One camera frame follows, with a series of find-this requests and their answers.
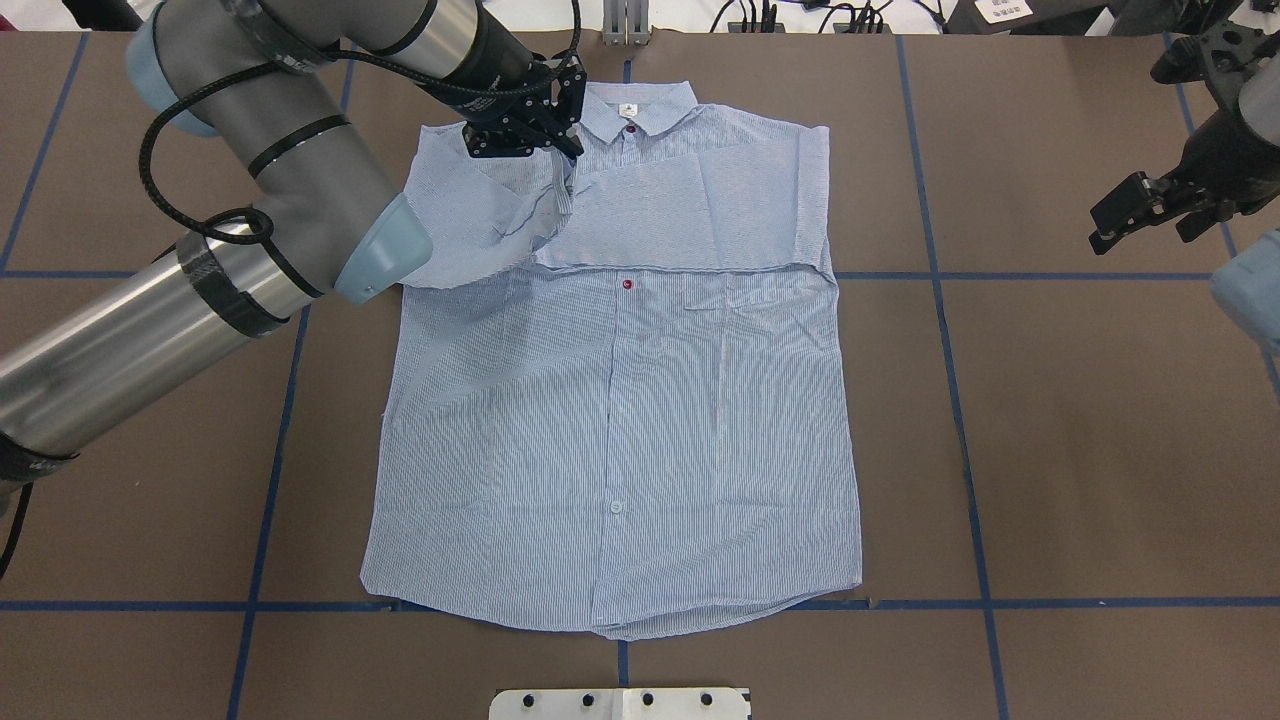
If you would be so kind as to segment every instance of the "brown table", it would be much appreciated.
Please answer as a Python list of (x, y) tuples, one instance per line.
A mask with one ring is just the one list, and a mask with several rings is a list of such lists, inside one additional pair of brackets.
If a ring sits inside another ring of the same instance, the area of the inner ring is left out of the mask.
[[(179, 234), (136, 179), (125, 42), (0, 33), (0, 351)], [(1280, 715), (1280, 387), (1208, 295), (1226, 243), (1085, 241), (1089, 206), (1187, 137), (1147, 78), (1160, 38), (584, 49), (596, 79), (831, 127), (865, 585), (634, 644), (367, 596), (398, 296), (329, 299), (40, 484), (0, 587), (0, 717), (479, 719), (499, 688), (620, 682), (750, 687), (760, 719)], [(325, 81), (403, 178), (417, 126), (452, 118), (347, 77)], [(193, 215), (255, 196), (177, 131), (157, 177)]]

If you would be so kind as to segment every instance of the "striped shirt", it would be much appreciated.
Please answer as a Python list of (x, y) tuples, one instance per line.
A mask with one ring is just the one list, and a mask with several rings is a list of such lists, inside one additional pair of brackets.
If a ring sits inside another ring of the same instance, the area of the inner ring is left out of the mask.
[(365, 587), (640, 639), (856, 585), (827, 128), (687, 83), (581, 126), (571, 176), (422, 131), (406, 192), (474, 278), (406, 281)]

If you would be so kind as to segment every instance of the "shirt fabric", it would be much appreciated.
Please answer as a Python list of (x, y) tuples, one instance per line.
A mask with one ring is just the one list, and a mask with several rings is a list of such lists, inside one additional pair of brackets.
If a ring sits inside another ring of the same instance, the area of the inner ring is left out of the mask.
[(827, 128), (687, 83), (590, 83), (581, 127), (568, 178), (422, 131), (431, 263), (493, 264), (406, 281), (365, 587), (630, 641), (856, 585)]

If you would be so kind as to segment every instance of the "white bracket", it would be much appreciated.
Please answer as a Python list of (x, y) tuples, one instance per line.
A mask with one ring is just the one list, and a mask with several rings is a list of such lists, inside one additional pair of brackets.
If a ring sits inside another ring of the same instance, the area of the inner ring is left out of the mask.
[(503, 691), (489, 720), (751, 720), (744, 688)]
[(605, 45), (649, 45), (649, 0), (604, 0)]

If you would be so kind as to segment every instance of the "white paper label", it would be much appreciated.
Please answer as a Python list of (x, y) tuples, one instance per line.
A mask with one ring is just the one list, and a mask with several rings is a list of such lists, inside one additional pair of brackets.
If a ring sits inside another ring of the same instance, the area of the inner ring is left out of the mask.
[(974, 6), (988, 23), (1004, 23), (1032, 14), (1027, 0), (974, 0)]

